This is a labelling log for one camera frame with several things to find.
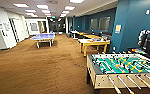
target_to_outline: glass window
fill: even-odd
[[[103,17],[99,20],[99,30],[108,31],[110,17]]]
[[[97,19],[91,19],[90,29],[97,30]]]

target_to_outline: white wall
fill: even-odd
[[[39,26],[38,26],[38,21],[46,21],[46,19],[25,19],[26,22],[27,22],[27,27],[28,27],[28,31],[29,31],[29,34],[30,35],[36,35],[36,34],[39,34],[40,33],[40,30],[39,30]],[[37,31],[32,31],[31,30],[31,23],[36,23],[37,24]]]
[[[17,43],[14,38],[7,12],[3,8],[0,8],[0,25],[0,49],[16,46]]]
[[[13,12],[7,12],[8,17],[13,19],[14,25],[17,31],[17,35],[19,38],[19,41],[24,40],[25,38],[28,38],[28,31],[26,28],[26,22],[25,22],[25,17],[20,14],[16,14]]]

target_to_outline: floor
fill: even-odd
[[[100,53],[88,47],[88,54]],[[56,35],[54,44],[26,39],[16,47],[0,51],[0,94],[92,94],[92,84],[86,84],[86,58],[77,40],[65,34]],[[150,90],[133,88],[136,94]],[[116,94],[114,89],[102,89],[100,94]]]

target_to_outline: ceiling light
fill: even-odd
[[[50,15],[47,15],[47,17],[52,17],[52,16],[50,16]]]
[[[70,0],[72,3],[82,3],[84,0]]]
[[[38,17],[37,15],[31,15],[32,17]]]
[[[25,10],[26,12],[36,12],[35,10]]]
[[[34,15],[34,13],[26,13],[27,15]]]
[[[66,16],[67,14],[61,14],[61,16]]]
[[[65,10],[73,10],[75,7],[71,7],[71,6],[66,6]]]
[[[68,13],[69,13],[69,11],[63,11],[62,13],[66,13],[66,14],[68,14]]]
[[[49,10],[42,10],[43,13],[50,13]]]
[[[51,14],[45,14],[45,15],[48,15],[48,16],[50,16]]]
[[[16,4],[16,3],[13,3],[13,5],[15,5],[17,7],[28,7],[26,4]]]
[[[41,8],[41,9],[48,9],[48,6],[47,5],[37,5],[38,8]]]
[[[60,17],[65,17],[65,16],[62,16],[62,15],[61,15]]]

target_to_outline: blue ping pong table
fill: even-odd
[[[30,40],[36,40],[37,41],[37,47],[39,48],[40,42],[49,42],[50,47],[53,44],[53,39],[55,38],[55,33],[40,33],[36,36],[33,36],[30,38]]]

